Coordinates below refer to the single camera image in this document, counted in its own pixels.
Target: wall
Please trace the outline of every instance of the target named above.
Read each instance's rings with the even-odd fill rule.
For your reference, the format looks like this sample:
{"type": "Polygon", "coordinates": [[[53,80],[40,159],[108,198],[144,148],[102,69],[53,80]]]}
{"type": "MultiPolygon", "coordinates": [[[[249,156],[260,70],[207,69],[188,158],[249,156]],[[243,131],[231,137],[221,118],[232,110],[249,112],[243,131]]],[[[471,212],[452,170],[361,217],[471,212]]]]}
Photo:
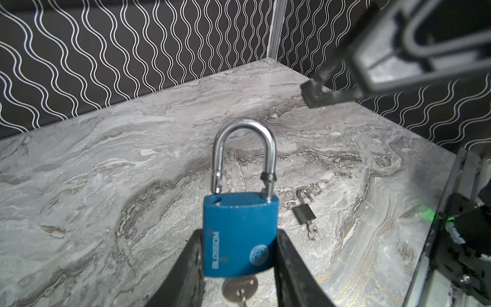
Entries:
{"type": "MultiPolygon", "coordinates": [[[[310,76],[339,45],[370,0],[286,0],[278,61],[310,76]]],[[[378,2],[384,8],[387,2],[378,2]]],[[[326,86],[354,86],[344,63],[326,86]]],[[[358,103],[451,151],[491,145],[489,75],[453,80],[358,103]]]]}
{"type": "Polygon", "coordinates": [[[0,138],[266,56],[273,0],[0,0],[0,138]]]}

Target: globe logo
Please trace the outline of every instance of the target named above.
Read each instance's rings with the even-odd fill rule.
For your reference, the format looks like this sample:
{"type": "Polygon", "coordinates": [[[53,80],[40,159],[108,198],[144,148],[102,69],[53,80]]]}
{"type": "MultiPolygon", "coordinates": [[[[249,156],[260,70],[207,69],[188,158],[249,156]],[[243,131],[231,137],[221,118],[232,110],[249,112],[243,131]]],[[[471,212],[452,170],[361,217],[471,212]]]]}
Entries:
{"type": "Polygon", "coordinates": [[[268,260],[270,251],[268,247],[264,244],[256,245],[249,254],[249,261],[255,266],[261,266],[268,260]]]}

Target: key ring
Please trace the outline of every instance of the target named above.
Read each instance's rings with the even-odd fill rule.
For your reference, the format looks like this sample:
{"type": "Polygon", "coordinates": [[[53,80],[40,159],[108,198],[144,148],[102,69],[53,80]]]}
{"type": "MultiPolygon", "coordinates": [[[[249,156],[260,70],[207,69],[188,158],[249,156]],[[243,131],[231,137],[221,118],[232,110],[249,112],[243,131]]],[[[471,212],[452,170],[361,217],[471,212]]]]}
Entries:
{"type": "Polygon", "coordinates": [[[315,225],[312,221],[307,222],[307,229],[308,229],[308,237],[310,240],[317,240],[320,235],[319,235],[319,230],[317,229],[317,225],[315,225]]]}

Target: patterned wallpaper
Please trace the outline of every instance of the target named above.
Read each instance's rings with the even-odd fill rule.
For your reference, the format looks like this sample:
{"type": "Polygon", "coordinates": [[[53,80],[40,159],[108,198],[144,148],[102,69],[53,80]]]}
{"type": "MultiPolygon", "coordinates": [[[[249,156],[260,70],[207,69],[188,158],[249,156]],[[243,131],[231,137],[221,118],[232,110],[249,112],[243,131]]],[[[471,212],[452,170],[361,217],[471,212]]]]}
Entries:
{"type": "Polygon", "coordinates": [[[0,138],[264,58],[272,10],[273,0],[0,0],[0,138]]]}
{"type": "MultiPolygon", "coordinates": [[[[378,1],[383,9],[386,0],[378,1]]],[[[370,0],[287,0],[278,61],[310,76],[333,53],[370,0]]],[[[344,62],[326,86],[353,87],[344,62]]],[[[491,148],[489,75],[360,100],[358,103],[443,146],[483,152],[491,148]]]]}

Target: wavy line pattern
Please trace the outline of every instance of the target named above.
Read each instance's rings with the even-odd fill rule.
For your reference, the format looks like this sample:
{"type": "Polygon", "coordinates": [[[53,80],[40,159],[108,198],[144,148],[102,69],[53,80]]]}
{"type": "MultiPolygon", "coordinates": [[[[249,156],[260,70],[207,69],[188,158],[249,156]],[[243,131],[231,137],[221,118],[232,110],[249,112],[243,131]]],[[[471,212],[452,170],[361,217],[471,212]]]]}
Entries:
{"type": "Polygon", "coordinates": [[[273,0],[0,4],[0,138],[266,55],[273,0]]]}
{"type": "MultiPolygon", "coordinates": [[[[370,0],[288,0],[278,61],[310,76],[328,61],[370,0]]],[[[385,8],[389,0],[378,2],[385,8]]],[[[326,86],[354,88],[356,75],[341,61],[326,86]]],[[[364,107],[451,151],[491,149],[491,80],[475,77],[361,99],[364,107]]]]}

